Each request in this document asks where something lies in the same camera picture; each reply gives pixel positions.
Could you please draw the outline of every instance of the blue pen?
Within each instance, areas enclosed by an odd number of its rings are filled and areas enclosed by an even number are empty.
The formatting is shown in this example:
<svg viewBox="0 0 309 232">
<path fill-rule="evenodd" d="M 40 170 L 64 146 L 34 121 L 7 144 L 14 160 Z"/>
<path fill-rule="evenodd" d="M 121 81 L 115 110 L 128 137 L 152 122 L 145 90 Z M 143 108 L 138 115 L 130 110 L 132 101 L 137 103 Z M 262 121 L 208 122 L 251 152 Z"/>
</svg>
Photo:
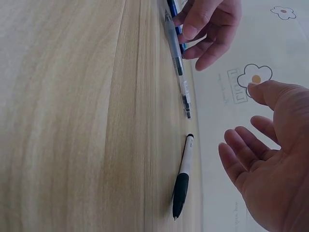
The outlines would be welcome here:
<svg viewBox="0 0 309 232">
<path fill-rule="evenodd" d="M 178 14 L 176 4 L 175 4 L 174 0 L 167 0 L 167 1 L 168 1 L 171 16 L 175 17 Z M 177 35 L 180 35 L 182 33 L 182 29 L 179 26 L 176 27 L 176 33 L 177 33 Z M 183 54 L 185 52 L 185 49 L 186 49 L 185 44 L 180 44 L 179 47 L 180 47 L 181 53 Z"/>
</svg>

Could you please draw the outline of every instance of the clear plastic pen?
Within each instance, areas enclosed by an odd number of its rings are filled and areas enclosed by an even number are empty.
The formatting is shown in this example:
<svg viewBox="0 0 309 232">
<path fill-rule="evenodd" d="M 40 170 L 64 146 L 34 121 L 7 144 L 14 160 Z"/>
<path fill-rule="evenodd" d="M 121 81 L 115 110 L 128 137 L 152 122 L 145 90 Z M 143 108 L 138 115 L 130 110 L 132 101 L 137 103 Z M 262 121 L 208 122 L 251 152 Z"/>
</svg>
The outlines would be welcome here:
<svg viewBox="0 0 309 232">
<path fill-rule="evenodd" d="M 173 65 L 178 77 L 178 84 L 180 86 L 183 109 L 187 118 L 191 119 L 191 99 L 189 94 L 188 81 L 184 76 L 183 59 L 179 48 L 179 42 L 175 30 L 175 25 L 167 10 L 165 10 L 165 30 L 168 37 L 169 47 L 173 59 Z"/>
</svg>

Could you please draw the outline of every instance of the orange dot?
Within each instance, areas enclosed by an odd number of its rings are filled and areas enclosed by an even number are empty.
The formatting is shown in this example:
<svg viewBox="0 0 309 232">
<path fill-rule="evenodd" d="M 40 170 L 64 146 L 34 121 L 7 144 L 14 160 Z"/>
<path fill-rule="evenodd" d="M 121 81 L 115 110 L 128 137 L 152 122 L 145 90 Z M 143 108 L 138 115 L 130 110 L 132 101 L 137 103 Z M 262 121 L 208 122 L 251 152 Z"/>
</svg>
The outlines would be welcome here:
<svg viewBox="0 0 309 232">
<path fill-rule="evenodd" d="M 253 82 L 253 83 L 256 83 L 256 84 L 261 83 L 261 77 L 260 77 L 259 75 L 254 75 L 254 76 L 252 77 L 252 82 Z"/>
</svg>

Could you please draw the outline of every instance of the light wood desk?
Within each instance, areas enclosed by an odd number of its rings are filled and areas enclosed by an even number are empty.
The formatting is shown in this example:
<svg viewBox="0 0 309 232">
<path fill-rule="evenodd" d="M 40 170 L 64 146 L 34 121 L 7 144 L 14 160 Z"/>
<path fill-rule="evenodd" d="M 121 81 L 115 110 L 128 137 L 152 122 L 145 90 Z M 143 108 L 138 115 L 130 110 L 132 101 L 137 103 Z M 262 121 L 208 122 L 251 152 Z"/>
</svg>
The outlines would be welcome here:
<svg viewBox="0 0 309 232">
<path fill-rule="evenodd" d="M 163 1 L 4 0 L 0 9 L 0 231 L 201 231 L 196 109 L 188 122 Z M 194 163 L 174 222 L 189 132 Z"/>
</svg>

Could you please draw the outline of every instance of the cartoon flower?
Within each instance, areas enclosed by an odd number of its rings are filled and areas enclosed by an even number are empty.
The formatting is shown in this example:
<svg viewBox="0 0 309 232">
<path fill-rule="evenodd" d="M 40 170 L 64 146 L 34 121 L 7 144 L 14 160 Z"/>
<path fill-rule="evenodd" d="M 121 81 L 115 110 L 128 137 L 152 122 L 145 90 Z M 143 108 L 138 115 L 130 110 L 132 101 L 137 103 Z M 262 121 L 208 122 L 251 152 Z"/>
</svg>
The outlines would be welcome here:
<svg viewBox="0 0 309 232">
<path fill-rule="evenodd" d="M 237 82 L 240 87 L 246 89 L 246 93 L 249 97 L 248 84 L 250 82 L 260 84 L 268 81 L 272 78 L 272 70 L 268 66 L 258 67 L 256 64 L 248 64 L 244 69 L 244 74 L 237 78 Z"/>
<path fill-rule="evenodd" d="M 276 6 L 270 10 L 272 13 L 275 13 L 282 20 L 288 20 L 289 18 L 296 18 L 294 11 L 290 8 L 283 8 L 280 6 Z"/>
</svg>

